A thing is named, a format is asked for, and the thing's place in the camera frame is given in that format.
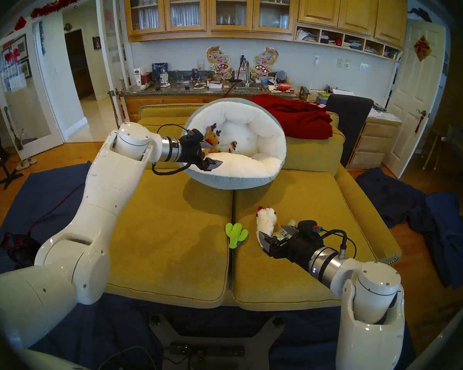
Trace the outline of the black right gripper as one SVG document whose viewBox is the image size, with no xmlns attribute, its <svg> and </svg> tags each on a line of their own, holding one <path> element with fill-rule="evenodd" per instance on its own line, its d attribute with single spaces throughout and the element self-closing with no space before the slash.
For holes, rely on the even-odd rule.
<svg viewBox="0 0 463 370">
<path fill-rule="evenodd" d="M 305 271 L 325 271 L 329 264 L 329 248 L 323 244 L 316 230 L 315 220 L 302 220 L 294 225 L 282 225 L 281 230 L 286 242 L 275 236 L 261 234 L 261 247 L 270 257 L 286 258 Z"/>
</svg>

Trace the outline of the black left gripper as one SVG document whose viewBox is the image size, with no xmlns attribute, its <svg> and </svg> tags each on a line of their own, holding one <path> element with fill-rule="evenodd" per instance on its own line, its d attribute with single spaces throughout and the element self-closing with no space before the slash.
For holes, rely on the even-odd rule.
<svg viewBox="0 0 463 370">
<path fill-rule="evenodd" d="M 211 158 L 202 158 L 202 149 L 213 149 L 214 147 L 205 141 L 203 134 L 197 130 L 187 130 L 187 133 L 180 137 L 180 163 L 185 163 L 180 170 L 186 170 L 195 165 L 201 171 L 212 171 L 220 167 L 223 162 Z"/>
</svg>

